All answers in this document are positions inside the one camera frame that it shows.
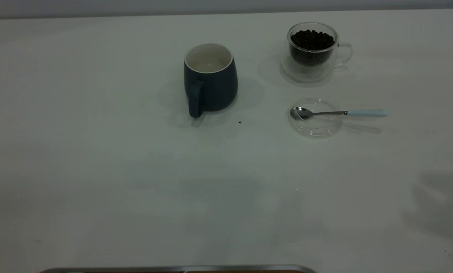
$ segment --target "wall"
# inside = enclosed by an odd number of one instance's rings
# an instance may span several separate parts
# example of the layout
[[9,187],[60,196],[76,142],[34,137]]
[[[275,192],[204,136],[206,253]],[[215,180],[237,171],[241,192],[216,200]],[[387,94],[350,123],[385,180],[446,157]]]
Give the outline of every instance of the wall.
[[453,8],[453,0],[0,0],[0,18]]

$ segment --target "mug rim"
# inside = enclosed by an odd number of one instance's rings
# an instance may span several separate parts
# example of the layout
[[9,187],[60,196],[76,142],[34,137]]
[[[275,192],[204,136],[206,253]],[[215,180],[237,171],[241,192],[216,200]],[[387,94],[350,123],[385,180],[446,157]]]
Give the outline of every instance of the mug rim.
[[[226,51],[228,51],[228,53],[230,54],[230,62],[229,62],[225,67],[223,67],[222,69],[220,69],[220,70],[218,70],[218,71],[213,71],[213,72],[201,72],[201,71],[197,71],[197,70],[193,69],[192,67],[189,66],[188,62],[186,61],[186,57],[188,57],[188,54],[189,54],[193,49],[195,49],[195,48],[197,48],[197,47],[200,47],[200,46],[203,46],[203,45],[215,45],[215,46],[219,46],[219,47],[224,48],[224,49],[225,49]],[[196,45],[196,46],[192,47],[190,50],[188,50],[188,51],[186,52],[186,54],[184,55],[184,64],[186,64],[186,66],[187,66],[189,69],[191,69],[192,71],[194,71],[194,72],[196,72],[196,73],[200,73],[200,74],[214,74],[214,73],[221,72],[221,71],[227,69],[227,68],[231,65],[232,62],[233,62],[233,54],[231,53],[231,51],[230,51],[227,47],[225,47],[224,45],[220,45],[220,44],[217,44],[217,43],[202,43],[202,44]]]
[[[335,40],[334,40],[334,44],[331,45],[330,47],[326,48],[326,49],[321,49],[321,50],[308,50],[308,49],[304,49],[304,48],[301,48],[299,47],[298,45],[296,45],[292,39],[290,38],[290,32],[292,31],[293,28],[295,28],[296,26],[299,26],[299,25],[304,25],[304,24],[316,24],[316,25],[321,25],[321,26],[325,26],[327,27],[328,29],[330,29],[332,32],[334,32],[334,35],[336,36],[335,37]],[[298,24],[294,24],[289,30],[288,30],[288,33],[287,33],[287,41],[289,42],[289,44],[291,46],[293,46],[294,48],[298,49],[298,50],[301,50],[301,51],[304,51],[304,52],[309,52],[309,53],[322,53],[322,52],[326,52],[326,51],[329,51],[331,49],[333,49],[335,46],[337,46],[337,44],[339,43],[339,35],[337,35],[337,32],[330,26],[328,26],[327,24],[323,24],[323,23],[319,23],[319,22],[302,22],[302,23],[298,23]]]

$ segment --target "spoon handle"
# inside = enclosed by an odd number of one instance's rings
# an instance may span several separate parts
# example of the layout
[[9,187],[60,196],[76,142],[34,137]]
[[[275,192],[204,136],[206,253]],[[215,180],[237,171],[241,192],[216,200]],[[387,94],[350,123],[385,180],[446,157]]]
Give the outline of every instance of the spoon handle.
[[388,116],[388,110],[372,109],[372,110],[349,110],[346,111],[348,116]]

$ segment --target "metal spoon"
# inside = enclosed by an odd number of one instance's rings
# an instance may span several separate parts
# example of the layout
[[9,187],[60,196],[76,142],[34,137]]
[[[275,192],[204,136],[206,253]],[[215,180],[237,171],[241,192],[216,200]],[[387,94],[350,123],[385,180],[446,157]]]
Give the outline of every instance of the metal spoon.
[[309,119],[313,116],[317,115],[346,115],[346,116],[377,116],[377,117],[383,117],[383,116],[388,116],[388,110],[383,110],[383,109],[372,109],[372,110],[348,110],[348,111],[334,111],[334,112],[318,112],[318,113],[313,113],[308,109],[302,108],[302,107],[294,107],[290,109],[290,114],[295,118],[297,114],[302,118],[302,119]]

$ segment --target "glass cup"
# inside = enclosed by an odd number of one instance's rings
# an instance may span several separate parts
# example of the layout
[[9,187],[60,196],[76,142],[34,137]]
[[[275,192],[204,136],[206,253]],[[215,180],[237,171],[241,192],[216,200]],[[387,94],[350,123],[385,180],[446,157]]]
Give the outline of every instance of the glass cup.
[[[334,44],[323,50],[303,49],[294,44],[291,36],[299,31],[317,31],[329,34],[334,38]],[[338,58],[338,48],[346,48],[349,53]],[[287,33],[287,42],[282,52],[282,66],[285,72],[292,78],[301,82],[316,82],[325,78],[334,69],[341,66],[353,55],[353,47],[350,43],[339,42],[336,31],[325,24],[316,22],[299,23],[290,28]]]

